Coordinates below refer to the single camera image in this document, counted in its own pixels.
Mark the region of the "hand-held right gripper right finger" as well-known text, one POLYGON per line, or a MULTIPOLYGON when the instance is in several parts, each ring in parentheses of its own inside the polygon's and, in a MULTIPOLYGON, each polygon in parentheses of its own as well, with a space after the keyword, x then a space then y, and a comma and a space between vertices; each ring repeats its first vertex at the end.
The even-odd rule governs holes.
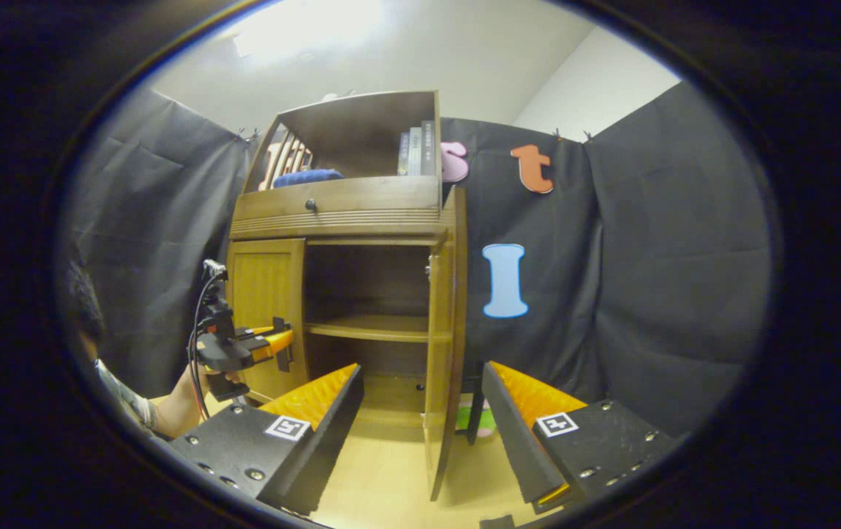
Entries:
POLYGON ((616 400, 585 403, 495 361, 481 388, 523 499, 537 514, 624 488, 678 445, 616 400))

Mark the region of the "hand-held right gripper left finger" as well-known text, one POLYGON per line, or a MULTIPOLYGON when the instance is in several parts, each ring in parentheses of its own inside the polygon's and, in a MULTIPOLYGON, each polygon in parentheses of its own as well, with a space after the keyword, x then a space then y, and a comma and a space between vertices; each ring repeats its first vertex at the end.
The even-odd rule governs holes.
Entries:
POLYGON ((308 516, 317 510, 364 397, 350 364, 260 408, 232 404, 170 443, 208 479, 308 516))

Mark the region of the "wooden cabinet door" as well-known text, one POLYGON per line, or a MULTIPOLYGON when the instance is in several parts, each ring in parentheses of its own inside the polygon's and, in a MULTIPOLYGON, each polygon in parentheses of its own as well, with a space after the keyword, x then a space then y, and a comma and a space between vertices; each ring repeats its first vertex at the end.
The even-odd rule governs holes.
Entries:
POLYGON ((467 195, 453 187, 439 217, 440 232, 429 254, 429 332, 423 431, 427 498, 439 499, 456 431, 463 388, 468 301, 467 195))
POLYGON ((260 328, 280 317, 294 331, 288 370, 277 359, 242 371, 248 398, 265 404, 310 379, 303 324, 303 238, 233 241, 228 249, 228 303, 238 327, 260 328))

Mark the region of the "wooden double-door shoe cabinet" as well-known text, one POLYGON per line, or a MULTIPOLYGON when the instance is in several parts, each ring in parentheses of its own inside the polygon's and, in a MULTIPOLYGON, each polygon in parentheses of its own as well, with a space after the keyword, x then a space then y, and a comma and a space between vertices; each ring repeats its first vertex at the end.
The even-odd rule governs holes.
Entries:
MULTIPOLYGON (((438 94, 400 91, 280 112, 256 151, 239 195, 272 190, 277 176, 317 168, 338 170, 344 179, 399 176, 400 134, 424 120, 435 121, 435 174, 430 177, 441 187, 438 94)), ((447 196, 441 187, 441 208, 447 196)), ((367 386, 364 417, 413 428, 422 441, 427 342, 320 336, 307 332, 306 323, 350 314, 421 316, 429 322, 429 254, 438 239, 438 224, 424 234, 265 238, 306 241, 303 334, 309 381, 346 364, 362 365, 367 386)))

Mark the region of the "inner wooden cabinet shelf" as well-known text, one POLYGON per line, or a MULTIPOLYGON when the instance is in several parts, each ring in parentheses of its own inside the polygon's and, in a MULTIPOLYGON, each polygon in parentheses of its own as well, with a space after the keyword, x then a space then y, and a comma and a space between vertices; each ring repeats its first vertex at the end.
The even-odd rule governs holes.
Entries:
POLYGON ((429 322, 421 316, 350 314, 309 321, 306 331, 345 339, 424 344, 429 339, 429 322))

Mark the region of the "blue folded towel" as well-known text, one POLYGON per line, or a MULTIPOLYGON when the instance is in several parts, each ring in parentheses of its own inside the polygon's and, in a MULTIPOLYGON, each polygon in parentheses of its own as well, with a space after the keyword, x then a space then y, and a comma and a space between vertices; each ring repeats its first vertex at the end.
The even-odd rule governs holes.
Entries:
POLYGON ((301 170, 275 177, 275 180, 272 182, 272 189, 276 190, 276 188, 289 187, 289 185, 323 183, 324 181, 335 181, 343 178, 345 176, 338 170, 323 170, 323 168, 301 170))

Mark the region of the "wooden drawer with black knob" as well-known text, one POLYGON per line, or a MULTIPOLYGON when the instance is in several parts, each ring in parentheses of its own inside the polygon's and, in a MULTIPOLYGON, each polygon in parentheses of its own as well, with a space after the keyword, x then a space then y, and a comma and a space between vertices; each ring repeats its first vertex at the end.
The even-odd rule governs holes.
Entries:
POLYGON ((431 232, 441 187, 429 176, 384 176, 289 185, 238 197, 232 240, 431 232))

